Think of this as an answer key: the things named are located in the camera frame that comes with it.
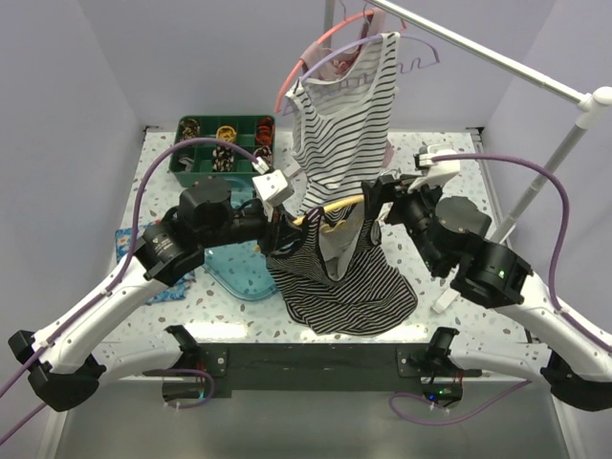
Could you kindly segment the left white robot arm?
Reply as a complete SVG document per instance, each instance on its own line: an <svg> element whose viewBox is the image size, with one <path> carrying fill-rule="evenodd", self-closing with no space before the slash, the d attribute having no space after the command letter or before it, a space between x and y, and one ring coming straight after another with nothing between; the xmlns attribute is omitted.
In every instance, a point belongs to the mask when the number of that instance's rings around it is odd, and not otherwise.
<svg viewBox="0 0 612 459"><path fill-rule="evenodd" d="M212 177L185 189L177 206L137 231L118 266L69 312L36 331L15 332L9 347L35 395L56 412L83 404L108 383L146 372L194 373L198 341L170 325L139 343L104 339L144 302L205 261L208 248L264 245L293 228L283 204L294 193L280 172L256 176L251 201L231 204L231 186Z"/></svg>

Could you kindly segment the yellow plastic hanger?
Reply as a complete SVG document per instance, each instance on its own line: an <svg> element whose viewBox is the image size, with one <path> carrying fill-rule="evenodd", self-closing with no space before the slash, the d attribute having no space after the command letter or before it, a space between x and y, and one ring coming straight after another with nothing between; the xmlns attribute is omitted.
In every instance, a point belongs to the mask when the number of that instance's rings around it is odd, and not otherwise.
<svg viewBox="0 0 612 459"><path fill-rule="evenodd" d="M334 203L331 203L331 204L328 204L328 205L324 206L322 209L323 209L323 211L325 213L329 213L329 212L333 212L333 211L339 210L341 208L347 208L347 207L350 207L352 205L362 203L363 201L364 201L364 196L362 194L359 194L359 195L354 195L354 196L347 197L347 198L339 200L339 201L335 201ZM302 224L304 218L305 218L305 215L302 215L300 217L296 217L292 221L292 225L299 227Z"/></svg>

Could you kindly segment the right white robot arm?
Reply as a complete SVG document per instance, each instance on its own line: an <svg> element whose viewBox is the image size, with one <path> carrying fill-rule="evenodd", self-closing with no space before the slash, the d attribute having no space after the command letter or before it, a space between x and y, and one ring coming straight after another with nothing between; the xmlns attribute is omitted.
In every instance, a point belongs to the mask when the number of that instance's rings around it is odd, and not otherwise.
<svg viewBox="0 0 612 459"><path fill-rule="evenodd" d="M444 196L438 186L411 191L416 179L382 176L361 186L367 215L382 206L385 221L401 225L434 277L465 300L508 317L534 333L535 342L485 344L466 331L439 327L426 350L410 363L423 376L488 370L533 383L547 383L558 400L582 411L611 406L611 337L556 308L552 289L531 265L486 237L491 218L464 196Z"/></svg>

